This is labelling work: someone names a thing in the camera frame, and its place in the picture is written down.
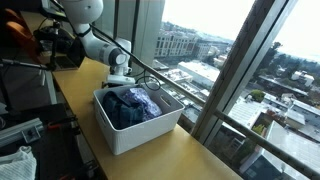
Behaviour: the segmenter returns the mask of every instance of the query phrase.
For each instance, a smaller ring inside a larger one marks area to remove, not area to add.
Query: white cloth
[[[37,161],[30,146],[21,146],[11,155],[0,157],[1,180],[34,180]]]

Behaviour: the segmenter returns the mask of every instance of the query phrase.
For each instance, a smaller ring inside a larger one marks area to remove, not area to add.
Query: white plastic bin
[[[157,89],[158,87],[155,83],[148,83],[148,86],[152,89]],[[111,151],[115,155],[119,155],[168,131],[171,131],[175,127],[184,109],[184,106],[180,102],[174,99],[162,88],[157,91],[153,91],[148,89],[144,84],[144,89],[147,91],[151,100],[160,107],[162,115],[149,121],[136,124],[122,130],[117,130],[112,126],[111,121],[101,106],[103,97],[110,90],[124,94],[132,87],[137,87],[137,85],[120,86],[94,91],[96,119]]]

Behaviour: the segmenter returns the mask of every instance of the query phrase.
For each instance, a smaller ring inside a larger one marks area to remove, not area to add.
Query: blue cloth
[[[130,102],[140,103],[143,106],[143,121],[156,118],[162,114],[160,107],[150,99],[148,93],[143,88],[130,88],[123,98]]]

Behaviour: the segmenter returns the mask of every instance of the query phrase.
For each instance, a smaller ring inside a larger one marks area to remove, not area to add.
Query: white building
[[[302,114],[305,117],[305,121],[307,123],[316,127],[320,127],[319,109],[298,100],[293,100],[293,104],[290,109]]]
[[[222,67],[227,60],[227,55],[220,55],[218,58],[213,58],[213,63],[216,67]]]
[[[314,81],[313,76],[310,76],[305,71],[296,71],[291,76],[292,80],[297,80],[300,83],[304,84],[305,86],[311,86],[312,82]]]
[[[193,77],[193,81],[208,89],[212,88],[220,74],[219,69],[199,61],[180,62],[177,68],[190,74]]]
[[[162,74],[166,78],[175,82],[176,81],[187,81],[187,82],[192,81],[192,76],[182,71],[181,69],[171,69],[167,72],[160,72],[160,74]]]
[[[295,129],[301,129],[304,125],[306,125],[305,117],[291,109],[285,113],[285,117],[286,123]]]
[[[211,46],[209,50],[209,55],[211,56],[211,55],[217,55],[217,54],[220,54],[220,50],[215,46]]]

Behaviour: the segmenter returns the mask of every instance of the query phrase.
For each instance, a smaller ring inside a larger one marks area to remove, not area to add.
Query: building
[[[220,54],[220,50],[215,46],[211,46],[209,50],[209,55],[212,56],[212,55],[218,55],[218,54]]]
[[[295,129],[301,129],[304,125],[306,125],[305,117],[292,109],[289,109],[285,113],[285,121],[290,127]]]
[[[317,143],[284,129],[275,121],[268,128],[265,138],[315,171],[320,171],[320,151]],[[265,149],[256,150],[240,167],[244,179],[269,180],[279,176],[285,177],[284,179],[308,179]]]
[[[273,96],[271,94],[265,93],[264,99],[262,101],[265,104],[271,105],[281,111],[287,111],[288,105],[281,102],[280,99],[276,96]]]
[[[212,41],[198,39],[197,43],[195,44],[193,50],[193,56],[199,60],[204,60],[206,57],[210,56],[210,49]]]
[[[230,43],[222,42],[222,41],[213,41],[211,42],[212,46],[215,46],[219,49],[220,53],[228,53],[230,51]]]
[[[227,55],[220,55],[218,58],[213,58],[213,64],[215,67],[222,67],[227,60]]]
[[[281,102],[288,106],[292,105],[294,99],[297,98],[292,93],[284,93],[281,95]]]
[[[290,107],[291,110],[302,114],[305,117],[305,122],[315,127],[320,127],[320,110],[306,103],[294,100]]]
[[[192,76],[189,75],[188,73],[182,71],[181,69],[171,69],[166,72],[160,72],[163,76],[166,78],[172,80],[172,81],[187,81],[191,82],[192,81]]]
[[[268,89],[268,91],[274,92],[275,94],[292,93],[297,98],[308,96],[308,93],[305,91],[284,85],[266,76],[259,76],[258,84]]]
[[[291,79],[298,81],[307,87],[311,86],[312,82],[314,81],[313,76],[308,75],[307,72],[305,72],[305,71],[294,72],[291,76]]]
[[[194,33],[159,31],[154,57],[190,56],[198,37]]]
[[[190,74],[193,81],[207,89],[211,89],[220,74],[220,70],[199,61],[180,62],[178,69]]]
[[[240,97],[228,116],[244,127],[251,129],[261,115],[261,112],[265,110],[262,104],[255,101],[248,102]],[[215,143],[211,145],[210,150],[215,152],[215,149],[221,149],[219,150],[220,152],[216,153],[222,153],[224,156],[232,159],[243,145],[245,139],[245,135],[223,122],[221,129],[214,138]]]

